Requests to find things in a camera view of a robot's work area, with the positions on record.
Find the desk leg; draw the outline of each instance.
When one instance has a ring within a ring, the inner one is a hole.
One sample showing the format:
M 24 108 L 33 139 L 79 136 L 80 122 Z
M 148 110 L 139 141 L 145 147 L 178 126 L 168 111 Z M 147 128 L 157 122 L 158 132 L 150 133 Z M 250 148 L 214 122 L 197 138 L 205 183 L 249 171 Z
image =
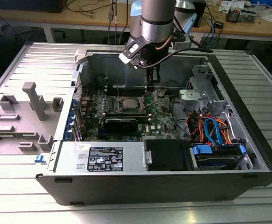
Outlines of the desk leg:
M 193 40 L 197 43 L 201 42 L 201 39 L 205 36 L 205 33 L 201 33 L 201 32 L 191 32 L 190 35 L 193 35 Z M 198 46 L 196 46 L 195 44 L 191 44 L 192 48 L 198 48 Z
M 48 26 L 45 26 L 45 27 L 43 27 L 43 30 L 44 30 L 44 34 L 46 35 L 47 42 L 54 43 L 55 39 L 54 39 L 54 34 L 53 34 L 52 29 Z

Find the cable on desk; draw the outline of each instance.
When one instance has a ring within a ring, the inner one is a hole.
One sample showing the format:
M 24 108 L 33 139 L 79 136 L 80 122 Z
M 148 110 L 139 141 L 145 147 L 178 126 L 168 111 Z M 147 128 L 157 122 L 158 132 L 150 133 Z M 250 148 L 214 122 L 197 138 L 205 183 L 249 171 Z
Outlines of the cable on desk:
M 116 35 L 117 35 L 117 0 L 115 0 L 115 45 L 117 45 Z
M 79 11 L 77 11 L 77 10 L 73 10 L 73 9 L 69 8 L 69 5 L 70 5 L 71 3 L 73 3 L 73 2 L 75 2 L 75 1 L 76 1 L 76 0 L 71 0 L 71 1 L 70 1 L 69 3 L 67 3 L 67 5 L 66 5 L 66 8 L 67 8 L 68 10 L 70 10 L 70 11 L 72 11 L 72 12 L 75 12 L 75 13 L 87 13 L 87 12 L 93 12 L 93 11 L 98 10 L 98 9 L 100 9 L 100 8 L 108 7 L 108 6 L 112 5 L 112 4 L 114 4 L 114 3 L 111 3 L 111 4 L 108 4 L 108 5 L 100 6 L 100 7 L 93 8 L 93 9 L 89 9 L 89 10 L 80 9 Z
M 15 29 L 0 15 L 0 18 L 17 34 Z
M 84 10 L 83 7 L 86 7 L 86 6 L 93 6 L 93 5 L 96 5 L 100 2 L 101 0 L 98 0 L 96 3 L 92 3 L 92 4 L 85 4 L 85 5 L 82 5 L 80 6 L 80 3 L 79 3 L 79 0 L 77 0 L 77 4 L 78 4 L 78 7 L 79 7 L 79 10 Z M 85 16 L 89 16 L 90 18 L 95 18 L 94 17 L 94 12 L 93 11 L 90 11 L 90 12 L 80 12 L 82 15 L 85 15 Z
M 121 35 L 119 36 L 118 45 L 121 44 L 123 32 L 124 32 L 124 31 L 126 30 L 126 28 L 128 27 L 128 19 L 129 19 L 129 0 L 126 1 L 126 25 L 125 25 L 125 27 L 123 28 Z

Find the lab floor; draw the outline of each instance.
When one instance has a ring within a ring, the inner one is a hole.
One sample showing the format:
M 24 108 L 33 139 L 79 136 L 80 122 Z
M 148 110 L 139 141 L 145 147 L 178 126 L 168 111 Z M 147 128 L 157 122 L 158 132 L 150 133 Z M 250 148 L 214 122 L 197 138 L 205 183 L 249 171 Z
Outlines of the lab floor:
M 30 28 L 14 27 L 17 33 Z M 22 35 L 20 38 L 15 38 L 14 32 L 8 27 L 3 28 L 3 35 L 0 36 L 0 77 L 4 73 L 5 69 L 12 62 L 19 50 L 26 42 L 46 42 L 46 39 L 42 35 Z M 55 33 L 56 42 L 63 43 L 92 43 L 92 44 L 106 44 L 107 32 L 106 31 L 93 31 L 85 30 L 84 38 L 81 35 L 80 30 L 64 30 L 67 37 L 64 38 L 62 33 Z M 114 33 L 111 32 L 111 42 L 114 42 Z M 225 48 L 229 50 L 251 50 L 263 65 L 269 69 L 272 73 L 272 43 L 261 41 L 242 41 L 242 40 L 228 40 L 226 46 L 211 46 L 211 48 Z

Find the power supply label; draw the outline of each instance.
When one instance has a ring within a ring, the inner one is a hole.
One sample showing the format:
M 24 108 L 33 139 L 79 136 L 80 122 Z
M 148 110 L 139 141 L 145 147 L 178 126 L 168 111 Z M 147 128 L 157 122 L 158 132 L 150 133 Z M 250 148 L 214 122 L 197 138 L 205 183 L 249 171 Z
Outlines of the power supply label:
M 87 170 L 123 171 L 122 147 L 90 147 Z

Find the black cable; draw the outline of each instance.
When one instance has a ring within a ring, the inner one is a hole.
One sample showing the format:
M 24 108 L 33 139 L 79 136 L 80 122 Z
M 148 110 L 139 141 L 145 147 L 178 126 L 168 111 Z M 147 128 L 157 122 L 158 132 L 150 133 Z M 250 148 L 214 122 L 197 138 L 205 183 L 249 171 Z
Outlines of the black cable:
M 154 64 L 151 64 L 151 65 L 148 65 L 148 66 L 142 66 L 142 65 L 137 65 L 138 68 L 141 68 L 141 69 L 148 69 L 148 68 L 152 68 L 152 67 L 155 67 L 157 66 L 158 64 L 162 63 L 163 61 L 167 60 L 168 58 L 170 58 L 171 56 L 173 55 L 176 55 L 177 53 L 179 52 L 182 52 L 182 51 L 189 51 L 189 50 L 192 50 L 192 51 L 199 51 L 199 52 L 206 52 L 206 53 L 212 53 L 213 51 L 211 49 L 202 49 L 202 48 L 185 48 L 185 49 L 180 49 L 180 50 L 176 50 L 170 54 L 168 54 L 167 56 L 165 56 L 164 58 L 162 58 L 160 61 L 154 63 Z
M 108 35 L 108 44 L 109 44 L 109 45 L 110 45 L 110 26 L 111 26 L 111 21 L 109 21 L 108 31 L 107 31 L 107 35 Z
M 125 25 L 125 27 L 123 28 L 121 35 L 119 36 L 118 45 L 121 44 L 123 32 L 124 32 L 124 31 L 126 30 L 126 28 L 128 27 L 128 19 L 129 19 L 129 0 L 127 0 L 127 2 L 126 2 L 126 25 Z
M 73 3 L 74 1 L 76 1 L 76 0 L 71 0 L 69 3 L 67 3 L 67 4 L 66 4 L 66 8 L 67 8 L 68 10 L 72 11 L 72 12 L 75 12 L 75 13 L 87 13 L 87 12 L 92 12 L 92 11 L 98 10 L 98 9 L 100 9 L 100 8 L 108 7 L 108 6 L 112 5 L 112 4 L 114 4 L 114 3 L 111 3 L 111 4 L 108 4 L 108 5 L 100 6 L 100 7 L 93 8 L 93 9 L 89 9 L 89 10 L 80 9 L 79 11 L 77 11 L 77 10 L 73 10 L 73 9 L 70 9 L 70 8 L 69 8 L 69 5 L 70 5 L 71 3 Z
M 115 45 L 117 45 L 116 33 L 117 33 L 117 0 L 115 0 Z
M 173 82 L 175 83 L 178 87 L 180 87 L 180 85 L 177 83 L 177 81 L 173 80 L 173 79 L 168 79 L 168 80 L 165 80 L 162 84 L 161 84 L 161 89 L 163 88 L 164 84 L 167 83 L 167 82 Z
M 185 31 L 183 30 L 181 24 L 179 23 L 178 19 L 177 19 L 175 16 L 174 16 L 174 20 L 175 20 L 175 22 L 177 23 L 177 25 L 178 25 L 180 31 L 181 31 L 183 34 L 185 34 Z M 191 37 L 189 37 L 189 39 L 190 39 L 190 41 L 191 41 L 193 44 L 195 44 L 196 46 L 198 46 L 199 48 L 201 48 L 201 45 L 200 45 L 199 43 L 197 43 L 196 41 L 194 41 Z
M 113 1 L 112 1 L 111 7 L 109 9 L 109 14 L 108 14 L 109 25 L 108 25 L 107 35 L 108 35 L 109 45 L 110 45 L 110 26 L 111 26 L 111 22 L 113 21 L 113 17 L 114 17 L 114 9 L 113 9 Z
M 0 18 L 17 34 L 14 28 L 0 15 Z

